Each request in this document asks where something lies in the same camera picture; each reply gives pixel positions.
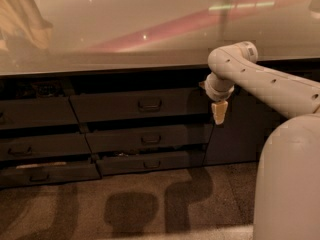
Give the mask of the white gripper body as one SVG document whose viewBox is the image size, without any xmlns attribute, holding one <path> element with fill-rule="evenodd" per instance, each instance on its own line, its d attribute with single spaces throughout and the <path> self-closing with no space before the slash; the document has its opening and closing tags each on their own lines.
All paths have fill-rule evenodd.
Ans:
<svg viewBox="0 0 320 240">
<path fill-rule="evenodd" d="M 227 100 L 234 91 L 234 83 L 230 80 L 219 78 L 211 73 L 204 81 L 204 89 L 207 96 L 214 102 Z"/>
</svg>

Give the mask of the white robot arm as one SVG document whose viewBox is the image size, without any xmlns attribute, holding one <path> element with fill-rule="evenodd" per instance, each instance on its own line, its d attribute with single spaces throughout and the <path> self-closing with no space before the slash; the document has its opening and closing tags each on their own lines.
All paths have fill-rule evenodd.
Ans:
<svg viewBox="0 0 320 240">
<path fill-rule="evenodd" d="M 320 84 L 256 64 L 258 51 L 249 42 L 214 49 L 208 56 L 211 73 L 202 83 L 212 100 L 216 125 L 225 120 L 227 99 L 238 85 L 286 118 L 320 110 Z"/>
</svg>

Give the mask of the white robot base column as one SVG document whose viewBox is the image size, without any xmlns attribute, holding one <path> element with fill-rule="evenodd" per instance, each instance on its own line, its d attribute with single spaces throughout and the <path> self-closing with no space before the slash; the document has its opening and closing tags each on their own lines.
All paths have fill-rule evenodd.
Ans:
<svg viewBox="0 0 320 240">
<path fill-rule="evenodd" d="M 320 240 L 320 116 L 290 119 L 267 139 L 258 166 L 254 240 Z"/>
</svg>

